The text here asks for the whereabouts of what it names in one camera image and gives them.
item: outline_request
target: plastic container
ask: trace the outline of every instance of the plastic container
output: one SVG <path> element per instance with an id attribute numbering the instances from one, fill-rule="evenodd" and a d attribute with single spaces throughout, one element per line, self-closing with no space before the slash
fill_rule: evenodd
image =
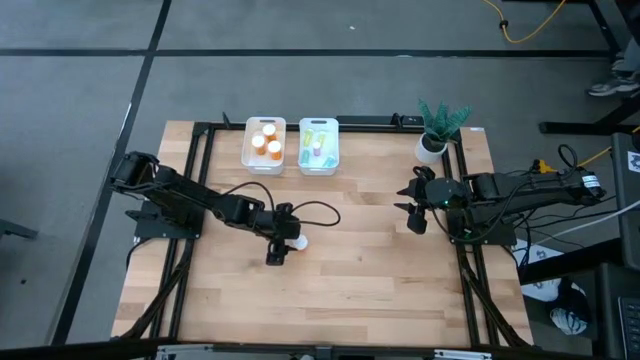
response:
<path id="1" fill-rule="evenodd" d="M 312 176 L 335 174 L 340 164 L 339 127 L 338 121 L 331 118 L 300 120 L 298 166 L 303 174 Z M 320 143 L 321 147 L 319 151 L 315 149 L 314 152 L 314 144 L 317 143 Z"/>
<path id="2" fill-rule="evenodd" d="M 276 127 L 276 139 L 282 144 L 282 157 L 279 160 L 273 160 L 269 153 L 258 155 L 255 148 L 251 145 L 251 139 L 254 136 L 263 135 L 262 128 L 265 125 L 272 124 Z M 278 175 L 284 169 L 284 147 L 287 123 L 283 118 L 279 117 L 263 117 L 254 116 L 247 120 L 244 129 L 244 141 L 242 143 L 242 165 L 244 165 L 250 173 L 255 175 Z"/>

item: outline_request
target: white sticker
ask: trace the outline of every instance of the white sticker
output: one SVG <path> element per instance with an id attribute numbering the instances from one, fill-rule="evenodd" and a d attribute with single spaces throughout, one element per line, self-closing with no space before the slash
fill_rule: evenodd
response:
<path id="1" fill-rule="evenodd" d="M 640 173 L 640 154 L 629 151 L 629 170 Z"/>
<path id="2" fill-rule="evenodd" d="M 587 181 L 586 183 L 584 183 L 584 186 L 586 188 L 600 187 L 600 183 L 597 181 Z"/>

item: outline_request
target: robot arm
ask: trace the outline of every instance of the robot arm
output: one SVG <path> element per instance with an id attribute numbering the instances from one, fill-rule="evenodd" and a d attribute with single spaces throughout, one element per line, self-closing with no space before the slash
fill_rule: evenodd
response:
<path id="1" fill-rule="evenodd" d="M 165 221 L 177 227 L 191 226 L 197 216 L 194 207 L 210 210 L 225 225 L 266 238 L 267 265 L 282 265 L 288 251 L 293 249 L 284 240 L 300 236 L 300 223 L 292 215 L 292 204 L 265 210 L 260 200 L 213 191 L 160 165 L 153 155 L 138 152 L 125 155 L 111 177 L 111 187 L 119 193 L 146 197 L 160 208 Z"/>
<path id="2" fill-rule="evenodd" d="M 481 238 L 468 244 L 514 244 L 509 230 L 518 217 L 513 215 L 553 204 L 595 205 L 605 195 L 594 173 L 583 168 L 519 176 L 475 174 L 464 176 L 462 182 L 436 179 L 428 167 L 415 167 L 414 174 L 417 177 L 398 194 L 412 197 L 417 204 L 395 204 L 409 212 L 407 226 L 423 234 L 426 210 L 447 210 L 449 221 L 461 229 L 451 234 L 454 242 L 454 237 Z"/>

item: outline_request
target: green leaves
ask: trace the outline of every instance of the green leaves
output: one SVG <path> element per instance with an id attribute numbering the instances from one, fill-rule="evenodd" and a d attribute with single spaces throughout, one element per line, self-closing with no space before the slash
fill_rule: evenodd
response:
<path id="1" fill-rule="evenodd" d="M 431 129 L 433 126 L 433 115 L 431 114 L 431 110 L 429 110 L 429 105 L 422 99 L 418 99 L 418 110 L 422 113 L 424 132 L 426 133 L 427 129 Z"/>
<path id="2" fill-rule="evenodd" d="M 423 100 L 418 101 L 418 109 L 424 118 L 424 132 L 436 141 L 447 141 L 467 121 L 471 107 L 465 106 L 449 115 L 449 106 L 440 102 L 435 118 Z"/>

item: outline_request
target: wooden table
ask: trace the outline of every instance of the wooden table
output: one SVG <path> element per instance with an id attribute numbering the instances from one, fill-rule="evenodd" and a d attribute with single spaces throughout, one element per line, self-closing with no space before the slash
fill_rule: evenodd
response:
<path id="1" fill-rule="evenodd" d="M 168 122 L 158 152 L 161 163 L 184 168 L 192 127 L 193 122 Z M 280 176 L 251 175 L 240 163 L 242 137 L 242 131 L 216 131 L 208 187 L 224 191 L 260 181 L 276 203 L 322 200 L 340 211 L 342 222 L 332 228 L 303 225 L 309 247 L 290 253 L 284 266 L 269 267 L 264 264 L 264 239 L 225 227 L 207 212 L 202 237 L 196 241 L 180 340 L 469 346 L 455 248 L 433 219 L 427 219 L 425 235 L 411 233 L 407 214 L 393 206 L 408 200 L 395 192 L 413 178 L 417 135 L 341 133 L 340 166 L 332 177 L 300 173 L 297 132 L 287 133 Z M 492 172 L 484 130 L 465 128 L 462 137 L 469 173 Z M 455 174 L 453 146 L 450 151 Z M 443 176 L 442 164 L 432 168 Z M 194 178 L 199 171 L 196 165 Z M 238 193 L 267 201 L 257 187 Z M 322 222 L 335 217 L 314 206 L 296 215 Z M 167 240 L 154 240 L 132 256 L 113 335 L 128 330 L 155 296 L 166 249 Z M 492 298 L 531 343 L 513 259 L 500 247 L 483 249 Z M 167 303 L 161 334 L 168 331 L 172 301 Z M 477 299 L 475 304 L 486 343 L 484 314 Z"/>

